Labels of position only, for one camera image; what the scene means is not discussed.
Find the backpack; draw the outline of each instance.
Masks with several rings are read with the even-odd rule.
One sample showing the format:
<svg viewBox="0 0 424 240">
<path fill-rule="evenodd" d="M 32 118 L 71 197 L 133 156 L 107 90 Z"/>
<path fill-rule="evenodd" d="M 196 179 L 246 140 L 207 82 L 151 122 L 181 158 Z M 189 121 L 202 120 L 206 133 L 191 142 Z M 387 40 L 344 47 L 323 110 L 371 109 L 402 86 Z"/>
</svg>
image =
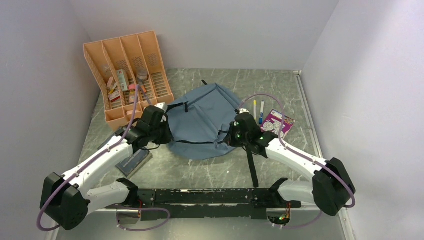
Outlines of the backpack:
<svg viewBox="0 0 424 240">
<path fill-rule="evenodd" d="M 241 100 L 229 89 L 213 83 L 198 87 L 168 105 L 174 141 L 169 150 L 191 160 L 223 156 L 234 150 L 224 143 Z"/>
</svg>

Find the dark blue book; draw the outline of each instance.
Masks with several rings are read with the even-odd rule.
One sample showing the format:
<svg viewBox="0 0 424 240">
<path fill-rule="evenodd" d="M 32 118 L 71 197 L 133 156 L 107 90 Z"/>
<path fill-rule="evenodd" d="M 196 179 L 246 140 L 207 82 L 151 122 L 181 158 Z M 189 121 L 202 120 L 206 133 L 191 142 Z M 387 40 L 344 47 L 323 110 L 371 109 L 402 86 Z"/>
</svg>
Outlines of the dark blue book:
<svg viewBox="0 0 424 240">
<path fill-rule="evenodd" d="M 125 175 L 130 178 L 140 168 L 142 168 L 151 158 L 152 153 L 149 150 L 138 150 L 131 157 L 126 158 L 116 165 L 116 167 Z"/>
</svg>

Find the marker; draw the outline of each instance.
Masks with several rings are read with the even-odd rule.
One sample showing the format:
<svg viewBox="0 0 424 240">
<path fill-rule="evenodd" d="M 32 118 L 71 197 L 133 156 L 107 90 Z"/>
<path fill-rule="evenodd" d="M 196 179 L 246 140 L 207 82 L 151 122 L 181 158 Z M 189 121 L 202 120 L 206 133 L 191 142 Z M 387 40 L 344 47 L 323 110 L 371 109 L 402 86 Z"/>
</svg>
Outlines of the marker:
<svg viewBox="0 0 424 240">
<path fill-rule="evenodd" d="M 256 100 L 253 100 L 253 118 L 256 121 Z"/>
<path fill-rule="evenodd" d="M 265 105 L 265 101 L 262 101 L 260 103 L 260 114 L 259 114 L 259 124 L 262 124 L 262 121 L 264 120 L 264 105 Z"/>
</svg>

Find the table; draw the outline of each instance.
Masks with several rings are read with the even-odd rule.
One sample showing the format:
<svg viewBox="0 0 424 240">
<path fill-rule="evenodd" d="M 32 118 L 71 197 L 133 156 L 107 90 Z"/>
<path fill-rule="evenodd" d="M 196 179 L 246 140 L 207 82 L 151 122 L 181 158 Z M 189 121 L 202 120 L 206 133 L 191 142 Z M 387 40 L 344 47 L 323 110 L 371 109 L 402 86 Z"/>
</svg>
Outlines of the table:
<svg viewBox="0 0 424 240">
<path fill-rule="evenodd" d="M 166 70 L 169 85 L 175 99 L 207 83 L 218 83 L 232 90 L 240 99 L 256 93 L 276 96 L 284 104 L 287 116 L 296 120 L 293 128 L 284 139 L 289 144 L 309 154 L 320 153 L 316 137 L 313 135 L 311 121 L 307 116 L 305 100 L 302 96 L 298 78 L 293 71 L 251 70 L 251 69 L 186 69 L 170 68 Z M 257 97 L 260 103 L 265 101 L 264 116 L 272 109 L 279 110 L 276 102 L 270 98 Z M 253 111 L 253 101 L 246 103 Z M 94 109 L 87 138 L 82 149 L 79 163 L 97 151 L 113 131 L 105 122 L 103 100 L 99 98 Z M 208 188 L 252 188 L 246 152 L 237 148 L 231 153 L 207 160 L 190 160 L 171 153 L 166 146 L 153 150 L 153 158 L 143 166 L 130 180 L 139 188 L 164 189 L 208 189 Z M 280 178 L 305 181 L 297 172 L 284 164 L 253 156 L 260 188 L 269 188 Z M 124 175 L 116 168 L 102 177 L 96 187 L 113 183 Z M 318 209 L 293 209 L 294 226 L 309 222 L 318 214 Z M 139 222 L 134 228 L 146 228 L 157 225 L 162 219 L 151 222 Z M 171 219 L 161 228 L 149 232 L 124 232 L 116 228 L 114 215 L 107 212 L 95 212 L 75 229 L 61 229 L 57 240 L 71 239 L 345 239 L 345 224 L 339 217 L 323 214 L 316 223 L 299 230 L 281 230 L 272 228 L 267 220 L 238 218 L 202 218 Z"/>
</svg>

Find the blue marker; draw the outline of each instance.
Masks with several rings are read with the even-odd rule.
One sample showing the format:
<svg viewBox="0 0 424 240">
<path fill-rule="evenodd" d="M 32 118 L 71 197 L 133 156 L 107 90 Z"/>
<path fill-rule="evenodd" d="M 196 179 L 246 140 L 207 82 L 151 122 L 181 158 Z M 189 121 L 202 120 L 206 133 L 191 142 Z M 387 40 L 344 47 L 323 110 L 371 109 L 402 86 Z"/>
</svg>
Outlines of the blue marker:
<svg viewBox="0 0 424 240">
<path fill-rule="evenodd" d="M 264 120 L 264 105 L 265 105 L 265 101 L 262 101 L 260 103 L 259 124 L 262 124 L 262 121 Z"/>
</svg>

